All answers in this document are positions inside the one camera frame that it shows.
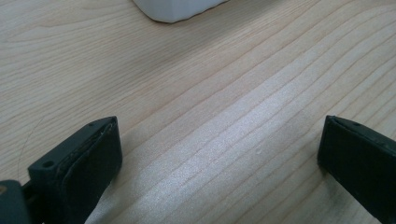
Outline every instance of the wood grain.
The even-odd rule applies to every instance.
[[[377,223],[316,164],[326,115],[396,139],[396,3],[232,0],[149,20],[131,0],[0,1],[0,179],[119,118],[87,223]]]

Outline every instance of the white box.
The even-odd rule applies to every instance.
[[[186,20],[228,0],[134,0],[140,9],[155,21]]]

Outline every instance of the black clamp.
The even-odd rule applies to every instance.
[[[0,224],[84,223],[122,164],[116,117],[87,124],[29,168],[0,181]]]

